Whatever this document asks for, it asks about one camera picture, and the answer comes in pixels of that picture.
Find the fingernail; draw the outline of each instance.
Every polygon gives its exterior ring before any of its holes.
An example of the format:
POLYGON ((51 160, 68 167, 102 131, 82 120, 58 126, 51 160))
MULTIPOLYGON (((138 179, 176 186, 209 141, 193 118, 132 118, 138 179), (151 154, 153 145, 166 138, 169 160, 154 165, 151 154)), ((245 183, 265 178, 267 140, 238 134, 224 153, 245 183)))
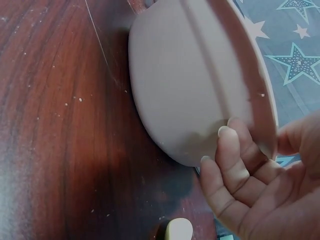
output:
POLYGON ((205 162, 205 161, 212 161, 212 159, 211 159, 211 157, 209 157, 209 156, 203 156, 203 157, 201 158, 200 163, 205 162))
POLYGON ((218 130, 218 137, 221 137, 221 134, 225 131, 228 131, 230 128, 228 126, 221 126, 218 130))
POLYGON ((226 125, 229 126, 230 123, 235 119, 236 119, 236 117, 230 117, 226 125))

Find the blue star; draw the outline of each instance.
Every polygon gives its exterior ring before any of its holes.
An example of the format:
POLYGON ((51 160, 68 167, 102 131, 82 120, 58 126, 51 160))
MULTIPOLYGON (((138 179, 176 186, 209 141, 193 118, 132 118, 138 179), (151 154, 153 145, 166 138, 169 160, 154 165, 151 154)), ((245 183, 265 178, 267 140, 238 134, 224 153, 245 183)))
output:
POLYGON ((292 83, 302 75, 305 75, 316 84, 320 85, 320 76, 315 70, 315 66, 320 64, 320 56, 306 56, 301 49, 292 43, 291 54, 289 56, 266 56, 288 67, 283 85, 292 83))
POLYGON ((306 12, 306 9, 309 9, 309 8, 319 8, 319 7, 315 5, 313 2, 308 0, 286 0, 280 7, 277 8, 277 10, 295 9, 303 17, 303 19, 307 23, 309 23, 308 15, 306 12))

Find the finger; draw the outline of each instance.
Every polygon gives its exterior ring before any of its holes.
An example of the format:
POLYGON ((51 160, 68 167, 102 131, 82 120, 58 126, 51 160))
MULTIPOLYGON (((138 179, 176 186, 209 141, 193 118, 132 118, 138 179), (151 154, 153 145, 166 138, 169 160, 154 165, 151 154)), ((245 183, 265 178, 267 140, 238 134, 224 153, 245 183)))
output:
POLYGON ((223 183, 236 200, 251 207, 266 185, 250 176, 240 158, 240 143, 235 130, 223 126, 218 131, 215 161, 220 168, 223 183))
POLYGON ((235 200, 230 194, 224 186, 217 163, 209 158, 201 161, 200 183, 204 196, 216 217, 227 228, 238 234, 241 222, 250 208, 235 200))
POLYGON ((284 126, 278 135, 278 151, 283 155, 300 153, 307 174, 320 178, 320 111, 284 126))
POLYGON ((240 156, 250 175, 265 184, 272 182, 281 172, 282 167, 268 159, 253 141, 246 124, 238 118, 231 118, 228 126, 236 131, 240 142, 240 156))

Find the cream-colored object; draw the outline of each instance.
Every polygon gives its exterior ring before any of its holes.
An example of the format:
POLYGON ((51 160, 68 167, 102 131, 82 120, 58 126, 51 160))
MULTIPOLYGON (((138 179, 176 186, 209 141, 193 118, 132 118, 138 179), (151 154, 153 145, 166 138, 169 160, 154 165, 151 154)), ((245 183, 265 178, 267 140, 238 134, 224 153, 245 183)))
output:
POLYGON ((131 27, 129 68, 143 125, 177 162, 195 167, 202 156, 214 159, 217 131, 230 117, 245 121, 274 158, 270 79, 231 0, 157 1, 131 27))
POLYGON ((165 240, 191 240, 194 229, 186 218, 176 218, 169 222, 165 231, 165 240))

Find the dark wood grain surface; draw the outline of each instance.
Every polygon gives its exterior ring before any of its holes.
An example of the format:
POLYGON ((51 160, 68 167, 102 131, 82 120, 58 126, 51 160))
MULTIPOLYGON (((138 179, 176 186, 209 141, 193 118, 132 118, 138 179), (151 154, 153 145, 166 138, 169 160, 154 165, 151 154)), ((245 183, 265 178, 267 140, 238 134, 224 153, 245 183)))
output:
POLYGON ((215 239, 194 170, 158 149, 135 109, 127 45, 143 10, 0 1, 0 240, 149 240, 175 217, 215 239))

